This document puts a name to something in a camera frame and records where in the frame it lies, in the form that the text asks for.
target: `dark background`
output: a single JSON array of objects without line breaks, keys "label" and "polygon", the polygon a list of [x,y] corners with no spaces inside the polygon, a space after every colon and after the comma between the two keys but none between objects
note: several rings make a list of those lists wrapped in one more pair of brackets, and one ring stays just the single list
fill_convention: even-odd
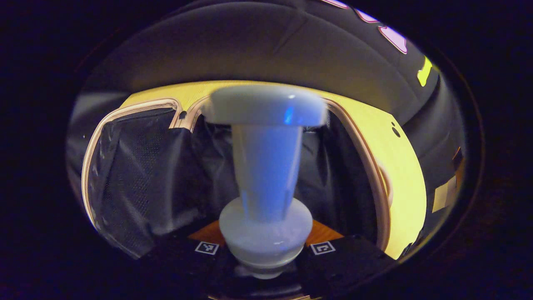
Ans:
[{"label": "dark background", "polygon": [[[479,105],[482,183],[459,228],[431,258],[415,257],[359,293],[369,298],[530,297],[531,137],[527,2],[348,1],[451,60]],[[144,284],[97,236],[71,193],[64,136],[81,80],[129,34],[177,1],[3,4],[3,176],[0,298],[185,298]],[[108,40],[110,36],[116,41]]]}]

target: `white plastic cylinder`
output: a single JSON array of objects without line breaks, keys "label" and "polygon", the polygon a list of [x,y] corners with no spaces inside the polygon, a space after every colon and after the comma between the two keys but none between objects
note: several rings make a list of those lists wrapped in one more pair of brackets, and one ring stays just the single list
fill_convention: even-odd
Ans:
[{"label": "white plastic cylinder", "polygon": [[285,219],[298,179],[302,128],[233,125],[233,160],[245,215]]},{"label": "white plastic cylinder", "polygon": [[325,103],[291,86],[233,86],[215,91],[202,112],[208,122],[232,127],[240,197],[220,214],[222,235],[253,276],[274,278],[311,232],[311,213],[293,194],[302,126],[324,124]]}]

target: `gray padded ceiling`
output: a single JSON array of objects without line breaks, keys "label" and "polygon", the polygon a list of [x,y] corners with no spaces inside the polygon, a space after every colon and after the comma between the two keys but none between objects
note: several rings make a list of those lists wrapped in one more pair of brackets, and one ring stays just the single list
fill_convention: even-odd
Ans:
[{"label": "gray padded ceiling", "polygon": [[400,53],[353,10],[319,1],[202,1],[138,33],[97,66],[84,90],[130,93],[203,80],[307,86],[365,102],[405,124],[425,104],[423,55]]}]

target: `yellow light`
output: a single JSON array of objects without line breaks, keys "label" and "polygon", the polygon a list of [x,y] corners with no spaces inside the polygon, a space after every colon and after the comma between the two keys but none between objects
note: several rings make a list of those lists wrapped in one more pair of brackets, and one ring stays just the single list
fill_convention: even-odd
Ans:
[{"label": "yellow light", "polygon": [[418,73],[416,73],[416,77],[418,78],[418,81],[420,81],[421,86],[426,86],[427,78],[430,75],[432,66],[433,65],[431,64],[430,60],[425,57],[424,66],[422,67],[422,70],[419,70]]}]

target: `black mesh fabric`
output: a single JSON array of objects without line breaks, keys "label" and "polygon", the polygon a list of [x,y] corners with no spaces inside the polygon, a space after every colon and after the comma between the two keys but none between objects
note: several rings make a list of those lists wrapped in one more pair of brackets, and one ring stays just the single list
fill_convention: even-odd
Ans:
[{"label": "black mesh fabric", "polygon": [[[95,225],[134,258],[171,232],[188,234],[218,219],[239,196],[231,127],[198,118],[194,132],[169,129],[172,109],[106,124],[94,151],[89,199]],[[305,128],[295,198],[313,218],[376,241],[374,200],[357,151],[339,119]]]}]

